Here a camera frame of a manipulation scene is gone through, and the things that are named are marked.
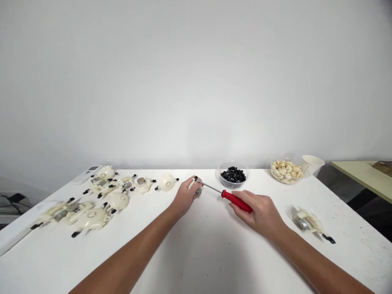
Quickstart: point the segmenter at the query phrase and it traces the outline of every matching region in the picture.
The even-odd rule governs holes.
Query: table surface
[[[118,170],[155,178],[170,172],[180,181],[198,175],[213,187],[216,171]],[[74,227],[50,223],[36,229],[0,257],[1,293],[68,293],[85,276],[154,220],[173,200],[180,183],[169,192],[145,195],[131,192],[128,207],[116,213],[102,230],[71,238]],[[88,182],[67,184],[47,201],[82,195]],[[244,189],[271,196],[284,222],[318,251],[375,293],[392,292],[392,244],[315,177],[295,185],[273,179],[268,170],[253,169]],[[132,293],[313,293],[311,287],[268,241],[239,220],[227,200],[204,188],[188,213],[169,232]],[[292,207],[315,213],[336,244],[302,233],[291,220]],[[0,231],[30,225],[40,213],[36,207]]]
[[[392,203],[392,177],[372,167],[377,161],[332,161],[331,165]]]

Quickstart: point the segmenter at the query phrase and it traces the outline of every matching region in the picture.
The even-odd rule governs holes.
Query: bowl of white parts
[[[302,166],[295,165],[289,158],[271,163],[271,175],[279,182],[287,185],[294,185],[309,177],[307,172],[303,173]]]

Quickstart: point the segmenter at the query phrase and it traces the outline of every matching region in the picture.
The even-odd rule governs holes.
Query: screwdriver
[[[235,205],[237,205],[239,208],[241,208],[243,211],[247,212],[247,213],[251,213],[253,211],[253,209],[246,204],[245,202],[243,202],[240,198],[234,196],[233,194],[227,192],[226,190],[223,190],[222,192],[219,191],[218,189],[215,189],[214,187],[211,187],[210,185],[207,185],[206,183],[203,183],[202,181],[197,179],[197,176],[195,176],[195,181],[203,184],[217,192],[220,193],[220,195],[222,196],[222,198],[226,198],[227,200],[229,200],[231,203],[234,203]]]

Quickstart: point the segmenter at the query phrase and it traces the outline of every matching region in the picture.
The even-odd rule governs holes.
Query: white plastic toy
[[[83,194],[93,192],[101,198],[105,197],[108,193],[112,192],[118,186],[117,180],[103,180],[100,177],[92,178],[90,180],[90,189],[87,189]]]
[[[96,174],[95,177],[99,177],[103,180],[108,180],[109,182],[113,179],[115,175],[118,173],[114,172],[114,169],[111,165],[104,165]]]
[[[299,207],[299,210],[297,210],[294,219],[301,230],[309,233],[321,234],[325,240],[330,241],[332,244],[336,243],[332,237],[325,233],[321,221],[317,218],[316,215],[311,214],[307,210]]]
[[[72,234],[72,238],[78,236],[83,230],[102,229],[110,219],[105,207],[87,210],[76,221],[78,230]]]
[[[125,192],[128,188],[131,188],[131,191],[133,191],[132,186],[134,185],[134,178],[137,175],[134,174],[133,176],[126,176],[122,179],[120,179],[120,186],[122,187],[122,191]]]
[[[104,203],[104,206],[106,207],[106,205],[109,204],[107,211],[110,211],[111,214],[126,208],[129,203],[128,195],[119,192],[109,193],[106,197],[106,200],[107,202]]]
[[[31,227],[31,229],[36,229],[46,223],[56,222],[58,223],[61,219],[63,219],[67,213],[74,209],[74,205],[70,205],[75,198],[70,198],[67,202],[61,202],[56,204],[55,206],[49,208],[47,211],[40,214],[38,217],[38,222]]]
[[[193,185],[194,183],[196,183],[196,177],[193,179],[192,183],[189,184],[188,190],[189,190],[190,187],[192,187],[192,185]],[[197,189],[195,195],[198,196],[198,197],[200,197],[201,192],[203,192],[203,187]]]
[[[94,204],[89,201],[82,203],[74,202],[69,206],[70,211],[64,219],[69,225],[72,225],[82,214],[84,214],[87,210],[90,210],[93,206]]]
[[[143,177],[138,178],[134,183],[135,191],[143,195],[144,193],[147,193],[150,190],[152,183],[155,182],[156,180],[151,180],[149,178],[143,178]]]
[[[162,174],[162,179],[159,183],[159,186],[155,187],[155,191],[162,190],[164,192],[170,191],[173,189],[174,184],[179,181],[179,178],[174,178],[171,174]]]

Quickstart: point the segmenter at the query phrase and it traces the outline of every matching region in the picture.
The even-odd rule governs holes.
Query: forearm
[[[151,257],[178,219],[179,215],[171,207],[167,208],[70,293],[129,294]]]
[[[272,242],[318,293],[372,293],[291,229]]]

